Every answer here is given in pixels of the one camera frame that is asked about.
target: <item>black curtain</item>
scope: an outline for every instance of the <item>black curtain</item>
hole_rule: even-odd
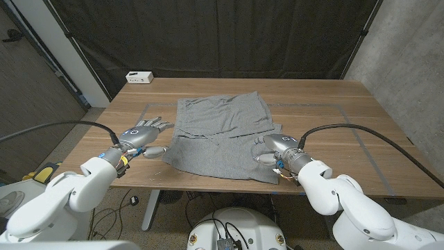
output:
[[[156,77],[338,79],[377,0],[52,0],[112,97]]]

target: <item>gray wall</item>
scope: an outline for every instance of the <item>gray wall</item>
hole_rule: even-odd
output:
[[[361,81],[444,175],[444,1],[384,0],[345,79]]]

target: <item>wooden table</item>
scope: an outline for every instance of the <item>wooden table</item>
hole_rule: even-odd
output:
[[[253,91],[258,91],[270,106],[273,121],[282,124],[283,133],[287,135],[299,138],[309,129],[325,124],[360,124],[391,138],[438,176],[359,81],[155,78],[149,85],[126,84],[97,122],[122,133],[140,119],[162,116],[164,121],[175,122],[176,104],[181,98]],[[169,145],[172,134],[173,129],[166,130],[152,145]],[[81,173],[79,166],[83,162],[104,152],[110,145],[105,131],[91,127],[56,174]],[[443,189],[401,153],[363,131],[350,128],[319,131],[307,138],[305,151],[329,165],[334,177],[339,174],[353,177],[368,196],[444,198]],[[279,185],[273,185],[198,176],[178,171],[160,159],[143,157],[131,161],[126,175],[112,186],[273,194],[304,192],[283,178]]]

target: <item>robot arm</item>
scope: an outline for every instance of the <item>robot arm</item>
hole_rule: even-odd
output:
[[[129,161],[143,154],[161,156],[165,147],[146,147],[173,124],[160,117],[143,120],[119,138],[119,144],[83,163],[82,174],[65,172],[45,192],[23,205],[10,218],[0,242],[68,240],[77,228],[76,216],[98,206],[115,178],[125,174]]]
[[[279,160],[288,163],[316,212],[333,215],[343,210],[334,224],[333,234],[344,249],[419,249],[444,241],[444,235],[440,233],[390,216],[363,193],[353,178],[345,174],[331,178],[332,169],[299,149],[294,138],[273,134],[257,138],[257,143],[265,143],[275,153],[273,159],[262,155],[255,160],[266,165]]]

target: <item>gray fabric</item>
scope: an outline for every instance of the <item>gray fabric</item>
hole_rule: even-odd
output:
[[[257,92],[180,99],[173,141],[163,161],[193,174],[278,184],[272,167],[253,160],[253,156],[272,152],[253,142],[281,130]]]

